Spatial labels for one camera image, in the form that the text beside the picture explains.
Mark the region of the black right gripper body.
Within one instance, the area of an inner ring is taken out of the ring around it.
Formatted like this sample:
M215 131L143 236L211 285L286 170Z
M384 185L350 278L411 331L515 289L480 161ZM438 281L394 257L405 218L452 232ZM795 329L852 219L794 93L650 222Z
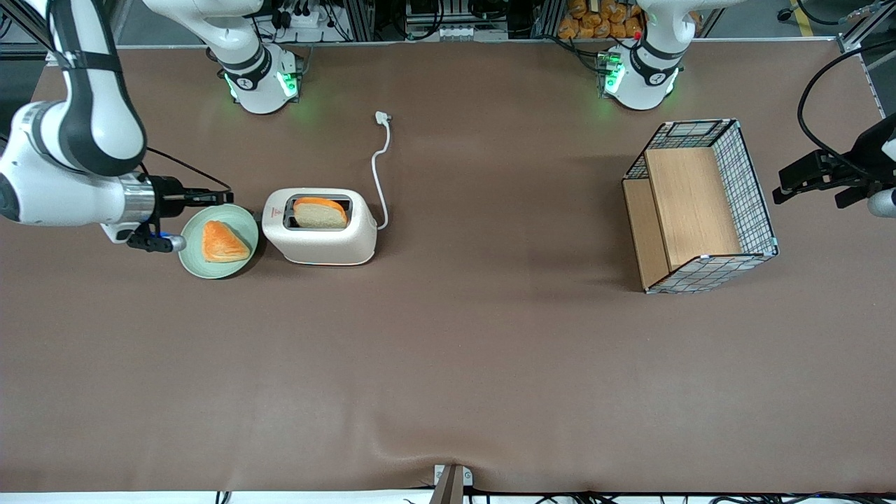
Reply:
M150 184L154 192L154 207L150 221L179 217L188 206L186 204L188 189L182 182L173 176L150 176Z

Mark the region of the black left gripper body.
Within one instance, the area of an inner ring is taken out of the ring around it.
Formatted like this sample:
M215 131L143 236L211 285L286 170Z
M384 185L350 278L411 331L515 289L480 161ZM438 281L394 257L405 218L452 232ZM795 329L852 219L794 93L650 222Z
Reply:
M837 160L834 177L845 190L835 195L839 209L867 202L868 209L895 208L895 115L890 114L858 135Z

